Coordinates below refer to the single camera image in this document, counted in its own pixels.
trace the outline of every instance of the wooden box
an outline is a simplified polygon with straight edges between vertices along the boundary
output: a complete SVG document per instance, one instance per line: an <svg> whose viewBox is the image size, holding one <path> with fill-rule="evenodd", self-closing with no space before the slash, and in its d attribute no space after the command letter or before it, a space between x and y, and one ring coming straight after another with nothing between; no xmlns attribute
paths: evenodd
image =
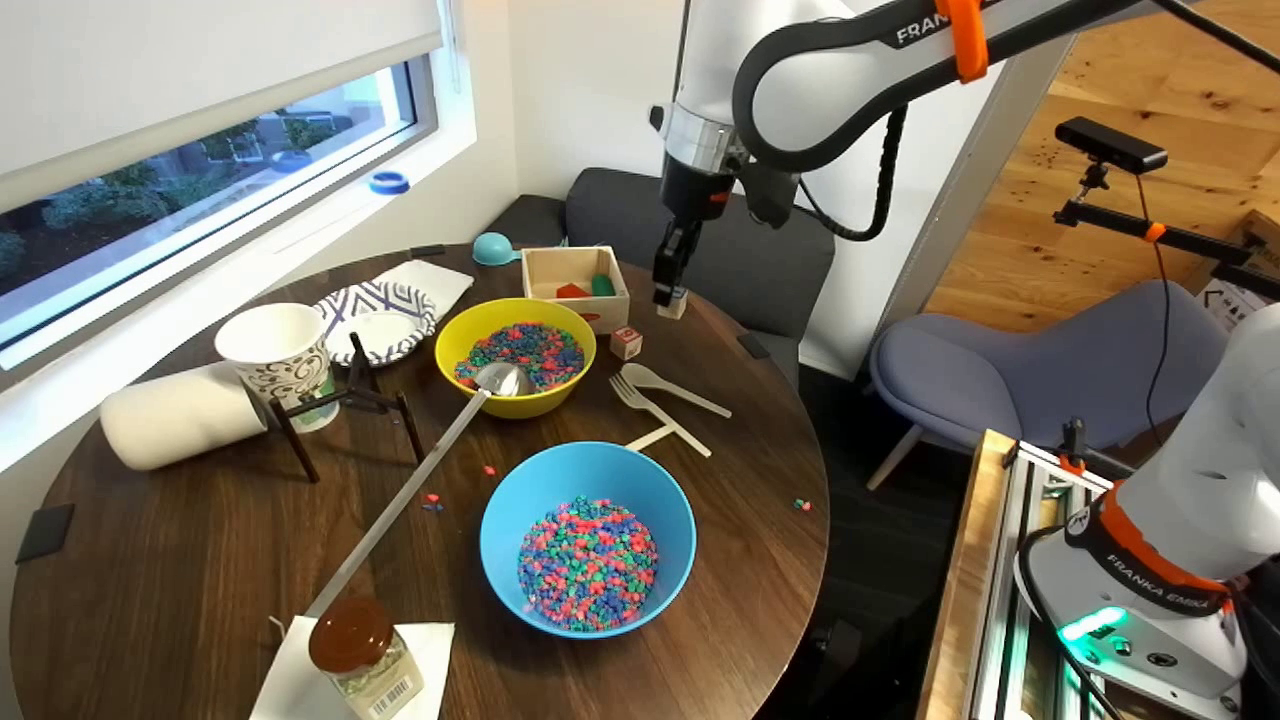
<svg viewBox="0 0 1280 720"><path fill-rule="evenodd" d="M630 324L631 294L607 243L524 246L520 273L524 294L577 309L598 335Z"/></svg>

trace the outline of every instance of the round wooden table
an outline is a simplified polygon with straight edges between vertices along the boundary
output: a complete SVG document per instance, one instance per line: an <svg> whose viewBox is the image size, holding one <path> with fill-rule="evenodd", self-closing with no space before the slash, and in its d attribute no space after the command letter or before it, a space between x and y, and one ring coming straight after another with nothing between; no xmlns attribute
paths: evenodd
<svg viewBox="0 0 1280 720"><path fill-rule="evenodd" d="M360 258L264 299L320 299L403 258ZM428 258L477 275L456 309L520 293L520 263L480 273L465 246ZM684 318L660 318L647 273L630 269L630 288L641 361L738 413L720 421L654 393L713 446L713 461L678 434L647 446L694 499L697 567L660 618L622 639L569 643L513 618L477 548L501 472L561 438L630 442L657 421L607 393L622 361L604 347L551 416L477 416L428 480L445 513L412 502L353 579L400 622L456 622L445 715L743 720L781 682L818 611L827 474L795 387L713 303L694 299ZM208 361L213 326L147 375ZM465 406L438 375L434 338L382 368L375 384L403 393L425 446ZM306 446L315 485L280 433L144 474L113 454L97 422L44 499L78 509L63 548L17 575L12 668L25 715L248 715L280 649L271 618L288 622L315 601L416 469L395 413L344 406Z"/></svg>

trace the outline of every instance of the floor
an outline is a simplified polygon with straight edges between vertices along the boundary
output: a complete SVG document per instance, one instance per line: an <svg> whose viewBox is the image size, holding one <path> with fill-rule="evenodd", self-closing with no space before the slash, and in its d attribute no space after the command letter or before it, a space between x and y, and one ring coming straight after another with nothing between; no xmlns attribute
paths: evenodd
<svg viewBox="0 0 1280 720"><path fill-rule="evenodd" d="M832 555L813 639L759 720L847 715L847 709L861 720L918 715L969 454L926 442L869 490L864 480L908 422L869 380L805 368L802 394L827 461Z"/></svg>

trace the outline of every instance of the colorful sprinkles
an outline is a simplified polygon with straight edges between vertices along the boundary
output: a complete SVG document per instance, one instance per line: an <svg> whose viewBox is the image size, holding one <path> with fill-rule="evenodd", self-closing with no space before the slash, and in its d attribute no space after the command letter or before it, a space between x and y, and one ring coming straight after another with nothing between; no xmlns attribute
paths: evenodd
<svg viewBox="0 0 1280 720"><path fill-rule="evenodd" d="M496 361L520 362L528 393L556 387L588 362L584 347L565 326L509 324L459 361L456 380L477 387L480 368Z"/></svg>
<svg viewBox="0 0 1280 720"><path fill-rule="evenodd" d="M654 532L611 499L569 499L520 548L528 608L574 632L631 622L657 571L660 551Z"/></svg>

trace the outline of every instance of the glass cup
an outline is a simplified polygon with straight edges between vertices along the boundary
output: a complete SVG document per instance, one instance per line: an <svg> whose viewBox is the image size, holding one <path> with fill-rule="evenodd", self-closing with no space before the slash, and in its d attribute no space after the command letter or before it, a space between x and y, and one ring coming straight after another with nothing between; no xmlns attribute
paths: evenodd
<svg viewBox="0 0 1280 720"><path fill-rule="evenodd" d="M257 303L226 318L217 351L236 362L243 387L288 413L297 433L320 433L338 421L331 354L325 318L314 303Z"/></svg>

